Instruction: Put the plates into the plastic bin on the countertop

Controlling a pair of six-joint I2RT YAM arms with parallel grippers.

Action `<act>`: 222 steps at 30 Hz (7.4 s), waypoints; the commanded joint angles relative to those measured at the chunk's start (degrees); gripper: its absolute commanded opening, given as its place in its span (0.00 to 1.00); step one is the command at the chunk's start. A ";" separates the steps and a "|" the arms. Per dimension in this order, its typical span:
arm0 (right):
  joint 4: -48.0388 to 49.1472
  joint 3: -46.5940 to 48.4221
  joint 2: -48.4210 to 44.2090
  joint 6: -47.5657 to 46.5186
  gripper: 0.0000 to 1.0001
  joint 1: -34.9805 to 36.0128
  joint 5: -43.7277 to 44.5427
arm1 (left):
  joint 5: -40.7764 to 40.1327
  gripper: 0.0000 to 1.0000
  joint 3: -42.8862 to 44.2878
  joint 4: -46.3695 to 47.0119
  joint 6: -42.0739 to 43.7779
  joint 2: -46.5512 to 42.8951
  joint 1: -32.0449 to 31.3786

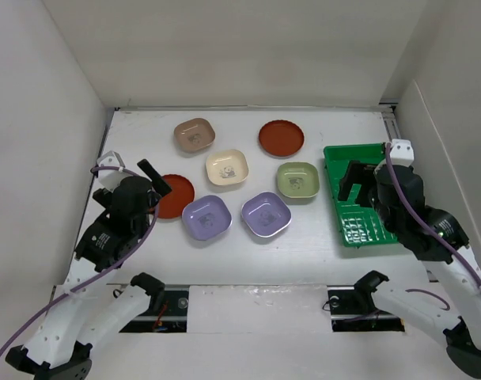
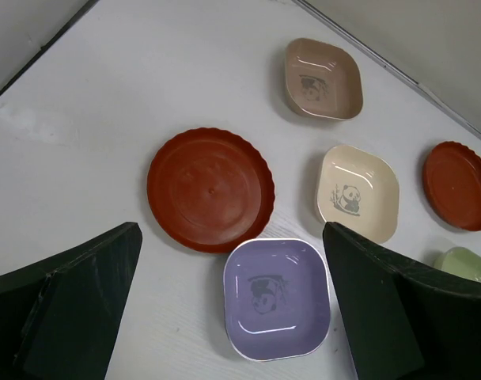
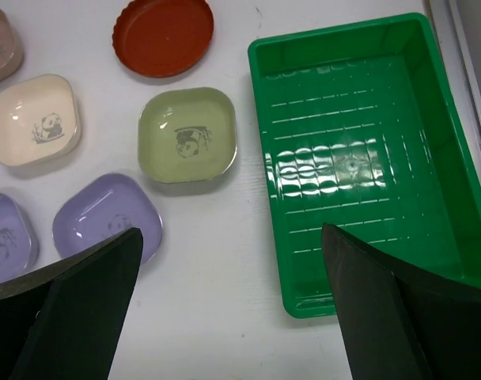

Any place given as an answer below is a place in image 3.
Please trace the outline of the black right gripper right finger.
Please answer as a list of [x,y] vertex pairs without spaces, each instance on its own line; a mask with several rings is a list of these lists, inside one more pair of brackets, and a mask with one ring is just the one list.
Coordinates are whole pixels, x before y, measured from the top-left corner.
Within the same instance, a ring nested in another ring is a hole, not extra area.
[[354,379],[481,379],[481,288],[325,223],[324,263]]

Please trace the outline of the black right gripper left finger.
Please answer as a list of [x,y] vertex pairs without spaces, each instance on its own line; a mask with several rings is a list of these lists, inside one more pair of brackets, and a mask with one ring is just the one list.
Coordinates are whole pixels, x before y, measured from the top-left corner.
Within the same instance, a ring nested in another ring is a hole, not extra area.
[[0,283],[0,379],[106,379],[138,278],[130,228]]

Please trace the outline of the green square panda plate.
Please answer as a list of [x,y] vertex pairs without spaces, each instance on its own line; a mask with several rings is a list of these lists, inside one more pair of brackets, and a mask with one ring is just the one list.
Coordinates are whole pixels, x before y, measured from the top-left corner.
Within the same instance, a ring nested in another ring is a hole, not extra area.
[[138,119],[138,163],[164,184],[221,176],[237,156],[236,114],[212,87],[171,90],[150,99]]

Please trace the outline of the brown square panda plate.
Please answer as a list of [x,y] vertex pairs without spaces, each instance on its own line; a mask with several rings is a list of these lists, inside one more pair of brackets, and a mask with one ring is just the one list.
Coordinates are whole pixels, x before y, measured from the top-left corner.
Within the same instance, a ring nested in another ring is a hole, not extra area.
[[0,9],[0,81],[14,74],[24,58],[24,48],[9,18]]

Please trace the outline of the purple square panda plate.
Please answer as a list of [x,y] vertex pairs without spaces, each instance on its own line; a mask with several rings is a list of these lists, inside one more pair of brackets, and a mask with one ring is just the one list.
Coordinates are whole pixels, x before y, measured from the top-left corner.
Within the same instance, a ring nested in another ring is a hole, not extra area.
[[54,217],[52,237],[59,255],[67,258],[131,227],[142,232],[145,264],[161,244],[161,216],[135,180],[109,173],[63,204]]

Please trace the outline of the cream square panda plate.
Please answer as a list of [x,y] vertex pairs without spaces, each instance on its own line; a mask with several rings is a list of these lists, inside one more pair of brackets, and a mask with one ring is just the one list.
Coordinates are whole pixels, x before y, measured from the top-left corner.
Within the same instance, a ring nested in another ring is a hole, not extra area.
[[71,84],[44,74],[0,92],[0,164],[35,165],[71,152],[81,138]]

